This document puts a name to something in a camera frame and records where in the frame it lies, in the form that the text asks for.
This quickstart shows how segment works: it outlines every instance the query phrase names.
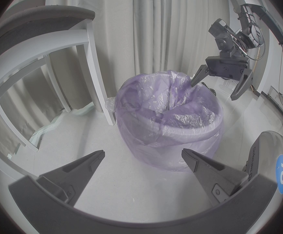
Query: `beige curtain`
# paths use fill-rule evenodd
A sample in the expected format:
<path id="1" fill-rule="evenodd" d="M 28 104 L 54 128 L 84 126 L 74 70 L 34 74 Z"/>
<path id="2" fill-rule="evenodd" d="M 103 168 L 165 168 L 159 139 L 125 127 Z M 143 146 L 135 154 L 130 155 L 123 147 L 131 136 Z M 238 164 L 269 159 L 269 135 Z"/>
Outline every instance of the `beige curtain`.
<path id="1" fill-rule="evenodd" d="M 46 0 L 46 5 L 51 4 L 95 11 L 96 50 L 109 97 L 140 73 L 172 69 L 192 76 L 206 57 L 219 53 L 209 27 L 218 18 L 229 25 L 230 18 L 228 0 Z M 50 57 L 70 106 L 79 109 L 91 102 L 75 49 Z M 43 68 L 11 90 L 0 102 L 11 109 L 6 113 L 27 138 L 62 108 Z M 6 152 L 13 152 L 16 144 L 8 130 L 0 134 Z"/>

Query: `white chair leg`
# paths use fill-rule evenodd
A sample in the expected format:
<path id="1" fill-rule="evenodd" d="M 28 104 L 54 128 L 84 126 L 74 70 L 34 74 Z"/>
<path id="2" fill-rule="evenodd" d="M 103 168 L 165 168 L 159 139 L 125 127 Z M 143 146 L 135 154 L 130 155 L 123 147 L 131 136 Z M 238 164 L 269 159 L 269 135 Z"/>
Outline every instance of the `white chair leg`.
<path id="1" fill-rule="evenodd" d="M 114 125 L 115 118 L 114 118 L 113 113 L 109 112 L 105 108 L 105 102 L 107 101 L 107 94 L 106 94 L 103 78 L 100 72 L 99 64 L 98 64 L 92 21 L 87 23 L 86 31 L 87 31 L 87 35 L 89 38 L 89 43 L 84 44 L 84 49 L 85 49 L 87 63 L 89 66 L 89 71 L 91 73 L 93 84 L 94 84 L 99 102 L 103 108 L 103 112 L 108 121 L 108 124 Z"/>
<path id="2" fill-rule="evenodd" d="M 68 103 L 67 103 L 67 101 L 66 101 L 66 99 L 65 99 L 65 97 L 64 97 L 64 95 L 63 95 L 63 93 L 62 93 L 62 90 L 61 90 L 61 88 L 60 88 L 60 86 L 59 86 L 59 84 L 58 84 L 58 81 L 57 81 L 57 79 L 56 79 L 56 76 L 55 76 L 55 73 L 54 73 L 52 64 L 51 64 L 51 62 L 50 62 L 50 56 L 49 56 L 49 55 L 46 55 L 46 56 L 44 56 L 44 59 L 45 59 L 45 62 L 46 62 L 47 73 L 48 73 L 48 75 L 50 76 L 50 81 L 51 81 L 52 84 L 53 84 L 53 87 L 54 87 L 54 89 L 55 89 L 55 92 L 56 92 L 56 94 L 57 94 L 59 100 L 61 101 L 63 107 L 65 108 L 65 110 L 66 110 L 67 112 L 70 112 L 71 109 L 70 109 L 70 107 L 69 107 L 69 105 L 68 105 Z"/>
<path id="3" fill-rule="evenodd" d="M 0 104 L 0 116 L 4 120 L 4 122 L 7 124 L 7 126 L 13 131 L 13 133 L 17 136 L 19 139 L 20 143 L 24 146 L 28 146 L 30 149 L 33 151 L 37 152 L 38 148 L 34 146 L 29 140 L 27 140 L 18 130 L 17 128 L 11 123 L 7 115 L 5 114 L 3 108 L 1 107 Z"/>

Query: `chair backrest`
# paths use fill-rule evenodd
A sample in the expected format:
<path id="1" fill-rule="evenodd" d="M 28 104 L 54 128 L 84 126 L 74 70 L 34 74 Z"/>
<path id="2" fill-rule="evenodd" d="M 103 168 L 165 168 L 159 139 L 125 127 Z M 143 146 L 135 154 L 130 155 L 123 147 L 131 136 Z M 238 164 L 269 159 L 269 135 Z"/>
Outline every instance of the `chair backrest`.
<path id="1" fill-rule="evenodd" d="M 0 55 L 14 45 L 42 34 L 68 30 L 95 12 L 75 6 L 47 5 L 12 14 L 0 24 Z"/>

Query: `trash bag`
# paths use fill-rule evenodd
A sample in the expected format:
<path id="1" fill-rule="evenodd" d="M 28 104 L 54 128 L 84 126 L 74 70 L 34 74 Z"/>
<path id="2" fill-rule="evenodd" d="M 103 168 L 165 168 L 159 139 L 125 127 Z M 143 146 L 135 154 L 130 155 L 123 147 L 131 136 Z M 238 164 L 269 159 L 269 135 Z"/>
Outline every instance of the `trash bag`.
<path id="1" fill-rule="evenodd" d="M 189 148 L 209 158 L 224 130 L 223 108 L 203 84 L 175 71 L 140 74 L 128 79 L 115 99 L 123 140 L 140 161 L 162 170 L 188 170 L 181 157 Z"/>

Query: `chair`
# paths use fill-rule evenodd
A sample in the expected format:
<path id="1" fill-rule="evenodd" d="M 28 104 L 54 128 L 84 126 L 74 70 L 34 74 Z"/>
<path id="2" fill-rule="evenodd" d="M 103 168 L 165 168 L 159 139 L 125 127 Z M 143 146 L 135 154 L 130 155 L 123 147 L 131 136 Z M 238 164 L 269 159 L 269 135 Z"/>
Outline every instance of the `chair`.
<path id="1" fill-rule="evenodd" d="M 92 20 L 95 12 L 74 6 L 45 6 L 41 5 L 41 0 L 38 4 L 37 7 L 20 11 L 16 6 L 13 13 L 9 12 L 5 19 L 0 21 L 0 98 L 17 81 L 46 65 L 55 92 L 65 110 L 69 112 L 70 107 L 56 79 L 49 54 L 76 46 L 83 75 L 84 70 L 89 69 L 93 80 L 94 87 L 88 86 L 93 102 L 101 105 L 108 123 L 114 125 L 114 115 L 105 108 L 107 95 L 93 35 Z M 14 75 L 3 82 L 15 71 L 17 72 Z M 38 151 L 38 147 L 27 140 L 11 123 L 1 105 L 0 116 L 21 144 Z"/>

